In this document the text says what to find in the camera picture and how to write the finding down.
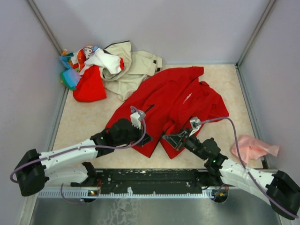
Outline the red zip jacket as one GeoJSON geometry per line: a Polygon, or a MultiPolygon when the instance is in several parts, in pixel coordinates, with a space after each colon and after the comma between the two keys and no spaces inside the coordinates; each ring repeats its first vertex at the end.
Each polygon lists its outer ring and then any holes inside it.
{"type": "Polygon", "coordinates": [[[146,130],[152,141],[134,149],[151,157],[161,144],[170,159],[180,154],[163,135],[175,134],[188,127],[189,121],[197,117],[201,121],[227,117],[229,112],[220,94],[206,82],[199,81],[203,67],[179,67],[165,69],[148,78],[114,112],[106,127],[121,118],[130,118],[130,107],[145,112],[146,130]]]}

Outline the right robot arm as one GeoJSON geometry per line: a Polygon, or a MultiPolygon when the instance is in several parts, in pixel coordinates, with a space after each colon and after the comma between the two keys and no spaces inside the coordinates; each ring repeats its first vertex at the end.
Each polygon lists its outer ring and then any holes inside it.
{"type": "Polygon", "coordinates": [[[185,148],[204,160],[212,184],[237,187],[268,203],[277,214],[289,220],[298,218],[300,187],[287,173],[263,172],[236,163],[221,154],[213,138],[200,142],[188,129],[163,138],[175,150],[185,148]]]}

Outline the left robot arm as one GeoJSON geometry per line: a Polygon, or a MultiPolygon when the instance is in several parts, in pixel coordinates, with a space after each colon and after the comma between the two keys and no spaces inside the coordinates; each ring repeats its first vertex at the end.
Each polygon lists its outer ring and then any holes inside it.
{"type": "Polygon", "coordinates": [[[10,180],[19,185],[22,196],[61,184],[92,186],[98,175],[89,160],[115,150],[142,147],[151,140],[145,123],[135,125],[127,119],[119,119],[111,127],[73,146],[42,153],[36,149],[27,151],[10,174],[10,180]]]}

